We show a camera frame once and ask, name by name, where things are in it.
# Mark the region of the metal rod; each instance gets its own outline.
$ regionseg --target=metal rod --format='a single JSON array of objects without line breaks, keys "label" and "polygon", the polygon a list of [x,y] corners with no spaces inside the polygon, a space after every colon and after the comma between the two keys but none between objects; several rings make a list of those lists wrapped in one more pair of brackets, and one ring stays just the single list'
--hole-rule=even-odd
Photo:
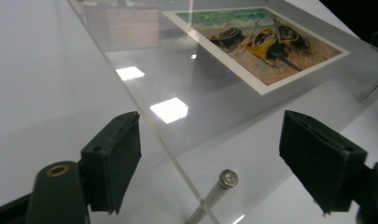
[{"label": "metal rod", "polygon": [[361,103],[367,97],[369,97],[378,88],[378,80],[371,85],[371,87],[366,90],[357,100]]},{"label": "metal rod", "polygon": [[[223,170],[218,176],[218,181],[216,184],[206,195],[204,203],[209,208],[212,208],[229,189],[234,188],[237,184],[238,175],[232,170]],[[205,211],[200,205],[191,215],[186,224],[197,224],[203,219],[203,217],[205,217]]]}]

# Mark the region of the screw head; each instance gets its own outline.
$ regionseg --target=screw head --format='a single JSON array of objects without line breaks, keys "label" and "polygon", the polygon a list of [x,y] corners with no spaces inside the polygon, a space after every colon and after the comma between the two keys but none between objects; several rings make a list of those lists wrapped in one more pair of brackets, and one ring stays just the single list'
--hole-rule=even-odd
[{"label": "screw head", "polygon": [[219,184],[223,189],[232,189],[238,184],[238,175],[232,170],[223,170],[219,176]]}]

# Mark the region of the white photo border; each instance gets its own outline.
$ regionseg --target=white photo border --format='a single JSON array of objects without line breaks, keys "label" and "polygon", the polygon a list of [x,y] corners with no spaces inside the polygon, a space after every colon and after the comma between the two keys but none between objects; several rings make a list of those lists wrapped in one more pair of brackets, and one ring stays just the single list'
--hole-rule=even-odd
[{"label": "white photo border", "polygon": [[[252,73],[247,71],[243,66],[241,66],[238,62],[236,62],[233,58],[231,58],[228,54],[223,52],[218,46],[210,42],[205,36],[200,34],[200,32],[197,32],[190,24],[183,21],[180,17],[178,17],[177,13],[193,13],[193,12],[201,12],[201,11],[223,11],[223,10],[240,10],[240,9],[256,9],[256,8],[263,8],[270,12],[272,12],[274,15],[278,16],[279,18],[290,22],[294,26],[302,29],[304,32],[306,32],[309,35],[312,35],[319,40],[325,42],[326,44],[336,48],[341,52],[341,54],[336,55],[322,63],[318,63],[312,67],[309,67],[303,71],[300,71],[299,73],[286,77],[282,80],[279,80],[275,82],[274,84],[271,84],[269,86],[265,85],[263,82],[261,82],[258,78],[256,78]],[[289,18],[283,16],[282,14],[268,8],[268,7],[235,7],[235,8],[218,8],[218,9],[202,9],[202,10],[179,10],[179,11],[163,11],[162,12],[167,18],[169,18],[171,21],[173,21],[180,29],[185,31],[191,38],[193,38],[195,41],[197,41],[200,45],[202,45],[205,49],[207,49],[209,52],[211,52],[216,58],[218,58],[222,63],[224,63],[226,66],[232,70],[238,77],[240,77],[243,81],[245,81],[249,86],[251,86],[254,90],[256,90],[260,95],[264,95],[270,91],[274,91],[280,87],[285,86],[286,84],[297,80],[301,77],[304,77],[315,70],[324,67],[330,63],[333,63],[337,60],[340,60],[341,58],[347,56],[350,54],[349,51],[346,49],[343,49],[334,43],[331,43],[324,37],[308,30],[307,28],[297,24],[296,22],[290,20]]]}]

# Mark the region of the printed photo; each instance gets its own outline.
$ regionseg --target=printed photo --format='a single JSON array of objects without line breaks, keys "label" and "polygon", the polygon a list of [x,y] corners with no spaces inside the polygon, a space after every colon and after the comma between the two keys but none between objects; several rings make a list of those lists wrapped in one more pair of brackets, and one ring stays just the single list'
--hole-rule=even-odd
[{"label": "printed photo", "polygon": [[266,7],[163,12],[259,94],[348,52]]}]

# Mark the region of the clear acrylic sheet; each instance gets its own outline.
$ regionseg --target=clear acrylic sheet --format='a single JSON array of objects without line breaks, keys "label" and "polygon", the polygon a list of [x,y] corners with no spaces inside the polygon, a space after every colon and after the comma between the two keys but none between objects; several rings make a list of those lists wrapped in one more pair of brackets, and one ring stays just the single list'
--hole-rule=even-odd
[{"label": "clear acrylic sheet", "polygon": [[[136,7],[124,4],[90,6],[91,10],[84,9],[79,17],[84,24],[89,22],[86,18],[91,18],[91,27],[87,27],[90,35],[117,71],[116,76],[122,77],[123,69],[128,67],[140,71],[138,78],[121,83],[194,195],[204,198],[221,170],[237,172],[238,186],[212,209],[210,215],[217,222],[232,223],[240,218],[291,175],[278,152],[285,110],[312,116],[339,132],[378,98],[378,89],[370,91],[378,81],[378,49],[284,1],[137,1]],[[349,54],[261,95],[214,52],[162,14],[235,7],[268,7]],[[133,24],[148,22],[144,19],[147,12],[159,12],[158,21],[144,24],[152,27],[152,38],[143,38],[140,35],[148,35],[147,31],[138,32],[125,21],[121,27],[132,35],[133,44],[130,46],[126,43],[130,40],[124,39],[124,49],[121,45],[111,49],[105,41],[112,41],[108,31],[116,26],[110,26],[105,18],[94,21],[94,15],[86,14],[105,8],[129,12],[130,20],[133,12],[138,12]],[[142,46],[136,38],[143,38]],[[181,106],[167,109],[168,113],[182,112],[171,119],[174,121],[156,115],[156,109],[160,109],[157,104],[165,101],[179,102],[177,106]]]}]

